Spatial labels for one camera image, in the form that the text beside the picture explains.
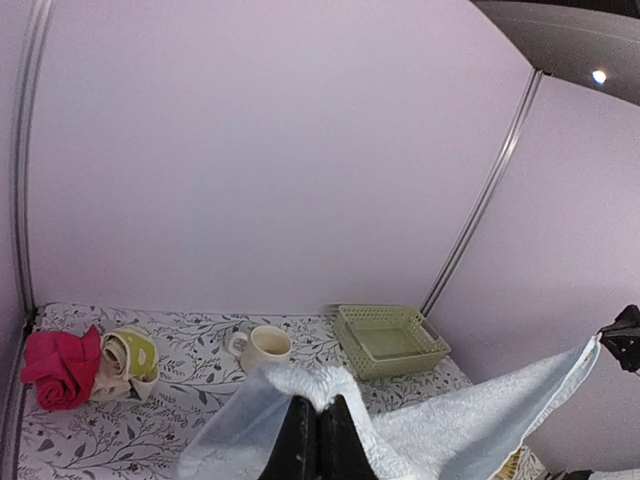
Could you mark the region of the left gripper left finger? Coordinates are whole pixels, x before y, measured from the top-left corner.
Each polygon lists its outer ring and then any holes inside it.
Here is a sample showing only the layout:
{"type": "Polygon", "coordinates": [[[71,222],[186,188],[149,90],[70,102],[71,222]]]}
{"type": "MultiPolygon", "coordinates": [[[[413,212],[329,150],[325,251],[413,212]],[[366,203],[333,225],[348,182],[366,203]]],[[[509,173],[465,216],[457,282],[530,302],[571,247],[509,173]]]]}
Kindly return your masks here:
{"type": "Polygon", "coordinates": [[[259,480],[317,478],[317,412],[311,402],[294,396],[259,480]]]}

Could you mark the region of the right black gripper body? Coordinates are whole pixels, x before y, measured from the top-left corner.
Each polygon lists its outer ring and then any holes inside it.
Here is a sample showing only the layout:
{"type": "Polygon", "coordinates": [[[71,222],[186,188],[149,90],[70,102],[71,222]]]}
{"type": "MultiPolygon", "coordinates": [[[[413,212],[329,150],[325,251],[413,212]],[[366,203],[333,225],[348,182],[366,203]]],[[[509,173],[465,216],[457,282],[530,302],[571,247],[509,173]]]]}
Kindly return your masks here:
{"type": "Polygon", "coordinates": [[[602,327],[600,343],[614,356],[624,371],[638,371],[639,307],[627,305],[610,325],[602,327]]]}

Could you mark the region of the light blue towel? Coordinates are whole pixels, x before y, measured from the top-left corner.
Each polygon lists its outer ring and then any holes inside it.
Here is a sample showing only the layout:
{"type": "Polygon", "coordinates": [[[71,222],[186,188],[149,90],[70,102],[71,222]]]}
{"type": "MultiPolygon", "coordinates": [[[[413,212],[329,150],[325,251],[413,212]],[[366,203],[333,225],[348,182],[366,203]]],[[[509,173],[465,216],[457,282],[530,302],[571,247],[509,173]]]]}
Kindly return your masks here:
{"type": "Polygon", "coordinates": [[[590,375],[600,339],[520,370],[398,410],[368,412],[343,367],[266,365],[250,374],[181,454],[177,479],[255,479],[291,401],[325,413],[344,398],[380,479],[491,479],[590,375]]]}

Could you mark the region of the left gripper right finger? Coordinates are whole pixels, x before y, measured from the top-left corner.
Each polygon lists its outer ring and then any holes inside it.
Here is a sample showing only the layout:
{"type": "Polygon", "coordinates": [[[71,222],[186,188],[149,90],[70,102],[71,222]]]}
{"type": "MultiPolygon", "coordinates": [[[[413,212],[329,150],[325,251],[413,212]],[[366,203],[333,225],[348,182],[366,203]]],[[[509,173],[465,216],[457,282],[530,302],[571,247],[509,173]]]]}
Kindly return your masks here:
{"type": "Polygon", "coordinates": [[[378,479],[342,395],[319,415],[318,461],[319,478],[323,480],[378,479]]]}

